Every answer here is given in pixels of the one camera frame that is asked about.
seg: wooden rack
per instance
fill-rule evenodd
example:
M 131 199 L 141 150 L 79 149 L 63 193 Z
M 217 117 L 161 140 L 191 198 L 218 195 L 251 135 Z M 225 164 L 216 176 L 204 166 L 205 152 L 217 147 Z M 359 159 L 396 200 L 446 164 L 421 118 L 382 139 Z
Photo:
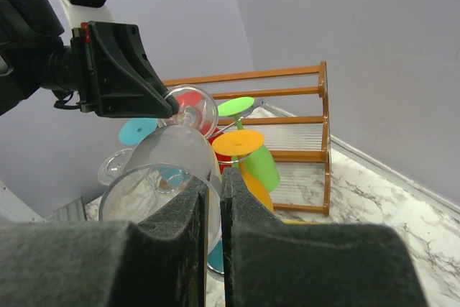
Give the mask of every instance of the wooden rack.
M 323 113 L 318 116 L 290 116 L 275 118 L 243 119 L 246 125 L 286 125 L 286 124 L 322 124 L 321 148 L 319 150 L 270 150 L 275 162 L 311 162 L 324 164 L 325 181 L 323 205 L 301 205 L 291 203 L 274 203 L 275 209 L 288 211 L 307 211 L 329 215 L 331 200 L 331 135 L 329 130 L 329 103 L 327 88 L 327 69 L 326 62 L 321 62 L 317 66 L 307 66 L 303 68 L 283 68 L 279 70 L 254 71 L 246 73 L 232 73 L 226 75 L 210 75 L 206 77 L 182 78 L 165 81 L 167 87 L 178 86 L 180 84 L 206 84 L 224 83 L 228 88 L 232 84 L 229 82 L 260 80 L 263 78 L 284 78 L 301 76 L 299 78 L 311 78 L 312 75 L 318 76 L 318 85 L 304 86 L 298 88 L 273 88 L 268 90 L 255 91 L 227 91 L 224 93 L 213 93 L 216 100 L 227 100 L 242 96 L 264 98 L 270 96 L 292 96 L 292 95 L 313 95 L 317 94 L 322 100 Z M 226 126 L 233 122 L 233 119 L 220 119 L 219 126 Z

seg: black cable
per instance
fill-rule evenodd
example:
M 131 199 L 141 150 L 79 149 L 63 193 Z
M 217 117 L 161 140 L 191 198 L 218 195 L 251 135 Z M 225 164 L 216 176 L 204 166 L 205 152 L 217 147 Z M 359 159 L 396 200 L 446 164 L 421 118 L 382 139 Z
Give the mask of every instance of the black cable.
M 80 109 L 79 104 L 67 104 L 67 102 L 69 102 L 73 97 L 73 91 L 53 91 L 52 93 L 58 98 L 54 104 L 56 109 L 64 109 L 66 111 Z

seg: drying rack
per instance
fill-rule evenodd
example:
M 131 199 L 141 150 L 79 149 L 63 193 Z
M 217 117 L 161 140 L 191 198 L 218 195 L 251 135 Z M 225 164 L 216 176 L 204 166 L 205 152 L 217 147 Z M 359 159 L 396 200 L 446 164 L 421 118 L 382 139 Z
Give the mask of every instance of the drying rack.
M 317 83 L 311 85 L 311 78 L 317 76 Z M 294 84 L 295 88 L 271 88 L 270 81 L 283 78 L 286 84 L 292 82 L 292 77 L 298 78 Z M 255 98 L 269 98 L 273 96 L 296 96 L 296 95 L 318 95 L 322 101 L 322 114 L 315 116 L 276 116 L 265 118 L 246 118 L 243 125 L 257 129 L 266 138 L 273 134 L 273 125 L 278 128 L 293 128 L 294 125 L 303 125 L 302 137 L 305 140 L 297 140 L 295 149 L 292 146 L 289 150 L 280 150 L 280 146 L 286 138 L 273 138 L 267 142 L 266 146 L 270 149 L 275 162 L 278 163 L 311 163 L 321 164 L 324 171 L 324 189 L 322 205 L 310 205 L 308 203 L 278 203 L 273 205 L 277 210 L 285 211 L 306 211 L 329 215 L 331 200 L 331 135 L 329 130 L 329 103 L 327 88 L 327 68 L 326 62 L 320 65 L 306 66 L 301 68 L 283 68 L 278 70 L 264 70 L 246 73 L 231 73 L 226 75 L 210 75 L 195 78 L 181 78 L 164 82 L 167 87 L 178 86 L 180 84 L 200 84 L 200 87 L 212 94 L 215 100 L 229 100 L 242 96 Z M 218 125 L 228 126 L 234 119 L 219 119 Z

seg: marble countertop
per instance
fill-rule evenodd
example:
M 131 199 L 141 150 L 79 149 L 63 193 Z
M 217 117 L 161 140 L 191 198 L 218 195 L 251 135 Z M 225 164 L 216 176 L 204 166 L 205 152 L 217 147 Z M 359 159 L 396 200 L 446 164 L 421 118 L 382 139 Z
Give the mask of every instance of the marble countertop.
M 317 185 L 323 180 L 318 177 Z M 311 192 L 300 189 L 309 201 Z M 97 220 L 100 199 L 87 204 Z M 403 238 L 430 306 L 460 306 L 460 221 L 332 150 L 331 214 L 279 212 L 286 219 L 386 224 Z M 224 282 L 208 275 L 207 306 L 225 306 Z

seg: clear glass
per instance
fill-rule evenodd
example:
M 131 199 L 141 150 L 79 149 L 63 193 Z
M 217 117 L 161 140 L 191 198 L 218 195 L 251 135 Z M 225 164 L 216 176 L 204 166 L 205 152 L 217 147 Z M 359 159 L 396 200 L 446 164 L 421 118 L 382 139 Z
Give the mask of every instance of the clear glass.
M 134 149 L 127 148 L 115 152 L 102 163 L 98 171 L 98 180 L 102 185 L 110 185 L 124 169 Z
M 158 120 L 155 118 L 133 118 L 121 128 L 118 138 L 125 145 L 138 145 L 146 136 L 156 130 Z
M 183 125 L 198 130 L 205 138 L 217 126 L 219 113 L 213 97 L 196 86 L 181 85 L 170 89 L 163 97 L 173 96 L 179 103 L 179 112 L 169 119 L 158 119 L 158 127 Z
M 211 145 L 189 127 L 162 127 L 139 143 L 121 175 L 103 195 L 99 219 L 141 222 L 183 191 L 193 176 L 209 187 L 210 252 L 221 234 L 221 174 Z

